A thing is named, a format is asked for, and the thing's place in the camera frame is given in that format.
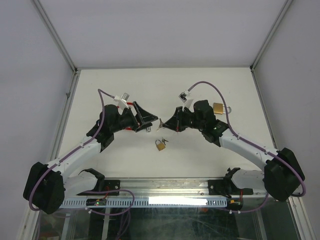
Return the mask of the cable lock keys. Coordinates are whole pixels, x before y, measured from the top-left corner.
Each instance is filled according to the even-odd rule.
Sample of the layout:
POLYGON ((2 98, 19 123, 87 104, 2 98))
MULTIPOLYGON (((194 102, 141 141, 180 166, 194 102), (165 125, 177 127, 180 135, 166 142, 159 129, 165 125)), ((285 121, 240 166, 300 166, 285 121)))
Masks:
POLYGON ((165 128, 164 127, 164 122, 162 121, 161 118, 159 118, 159 125, 158 125, 156 131, 158 132, 159 130, 164 129, 164 128, 165 128))

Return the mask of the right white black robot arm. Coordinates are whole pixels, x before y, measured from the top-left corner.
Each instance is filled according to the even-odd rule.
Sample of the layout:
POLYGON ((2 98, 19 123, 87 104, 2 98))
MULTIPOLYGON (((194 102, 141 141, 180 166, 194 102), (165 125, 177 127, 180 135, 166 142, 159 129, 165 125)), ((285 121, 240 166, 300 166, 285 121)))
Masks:
POLYGON ((196 129, 203 137, 218 147, 228 149, 247 159, 258 170, 233 168, 226 175, 223 187, 230 194, 240 189, 266 190, 273 198, 284 202, 302 185, 305 175, 292 150, 267 149, 234 134, 227 123, 216 119, 213 107, 207 100, 194 103, 193 111, 179 106, 163 128, 183 132, 196 129))

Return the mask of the red cable lock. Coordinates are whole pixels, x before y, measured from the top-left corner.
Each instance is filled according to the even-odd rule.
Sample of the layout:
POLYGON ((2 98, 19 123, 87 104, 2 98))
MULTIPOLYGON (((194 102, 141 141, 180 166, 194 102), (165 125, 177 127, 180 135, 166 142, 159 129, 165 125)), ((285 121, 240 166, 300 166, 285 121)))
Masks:
MULTIPOLYGON (((128 102, 127 104, 130 107, 133 106, 132 102, 128 102)), ((125 130, 132 131, 132 128, 131 127, 126 127, 125 130)), ((143 128, 142 130, 146 131, 147 133, 150 133, 152 131, 151 125, 148 125, 147 127, 143 128)))

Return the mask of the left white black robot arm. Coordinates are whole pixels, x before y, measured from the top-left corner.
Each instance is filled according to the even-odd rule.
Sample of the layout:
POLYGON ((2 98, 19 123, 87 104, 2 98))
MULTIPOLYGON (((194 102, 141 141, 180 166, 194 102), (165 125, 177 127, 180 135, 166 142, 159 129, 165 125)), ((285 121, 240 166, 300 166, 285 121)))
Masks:
POLYGON ((158 117, 132 102, 122 112, 113 104, 105 105, 98 120, 82 141, 65 154, 48 163, 36 162, 30 169, 23 198, 33 210, 46 214, 56 212, 66 198, 89 192, 100 194, 105 188, 105 176, 93 168, 72 176, 82 164, 104 151, 115 133, 130 128, 139 132, 151 127, 158 117))

